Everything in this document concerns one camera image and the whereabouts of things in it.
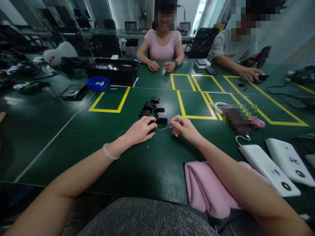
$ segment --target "smartphone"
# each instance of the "smartphone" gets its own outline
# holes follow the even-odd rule
[[[209,74],[217,74],[216,71],[212,68],[212,67],[206,67],[206,71],[209,73]]]

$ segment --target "white t-shirt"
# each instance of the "white t-shirt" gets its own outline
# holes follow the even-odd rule
[[[225,29],[214,39],[208,60],[212,61],[216,56],[224,54],[225,57],[239,63],[252,58],[257,53],[256,42],[232,42],[231,29]]]

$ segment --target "person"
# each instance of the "person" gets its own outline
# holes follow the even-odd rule
[[[267,0],[246,1],[245,13],[241,14],[241,21],[237,22],[240,27],[223,30],[216,36],[209,52],[209,61],[214,59],[217,64],[239,74],[247,81],[259,80],[257,74],[263,74],[261,70],[240,64],[247,60],[248,66],[256,63],[255,57],[259,54],[258,43],[251,41],[251,29],[256,28],[256,23],[268,18],[267,15],[274,14],[279,9],[279,4],[279,0],[273,3]]]
[[[185,55],[182,46],[181,34],[172,30],[174,22],[174,4],[161,4],[157,10],[157,31],[150,29],[137,51],[136,57],[142,63],[148,65],[151,71],[157,71],[159,65],[156,60],[166,60],[165,71],[172,72],[184,61]],[[151,60],[145,56],[145,52],[150,49]],[[171,61],[176,52],[176,60]]]
[[[143,116],[121,137],[78,162],[31,203],[5,236],[61,235],[74,200],[86,191],[127,149],[154,137],[154,117]],[[264,235],[314,235],[307,224],[259,176],[206,140],[189,119],[171,119],[172,134],[182,135],[209,162],[220,180],[256,219]],[[176,204],[122,198],[88,223],[79,235],[217,235],[200,217]]]

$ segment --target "woman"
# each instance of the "woman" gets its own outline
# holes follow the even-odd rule
[[[165,71],[172,72],[184,61],[185,55],[181,43],[181,34],[179,31],[171,30],[174,21],[173,9],[163,7],[163,10],[157,11],[157,31],[150,29],[137,52],[137,59],[148,65],[151,71],[157,71],[159,65],[155,60],[171,61],[176,52],[175,61],[164,63]],[[150,48],[151,59],[147,58],[144,53]]]
[[[151,139],[154,117],[144,116],[117,140],[94,152],[53,180],[5,234],[61,235],[74,200],[128,148]],[[175,116],[172,134],[183,135],[206,158],[236,200],[256,219],[264,235],[314,233],[291,206],[259,176],[207,141],[190,120]],[[200,217],[176,204],[122,198],[100,212],[79,235],[217,235]]]

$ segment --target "white jade bracelet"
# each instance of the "white jade bracelet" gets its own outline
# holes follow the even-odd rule
[[[114,157],[114,156],[112,156],[111,154],[109,154],[108,151],[106,150],[106,146],[107,146],[107,145],[109,145],[109,143],[106,143],[106,144],[104,144],[104,146],[103,146],[103,152],[104,152],[104,154],[107,155],[110,159],[118,160],[118,159],[120,158],[120,156]]]

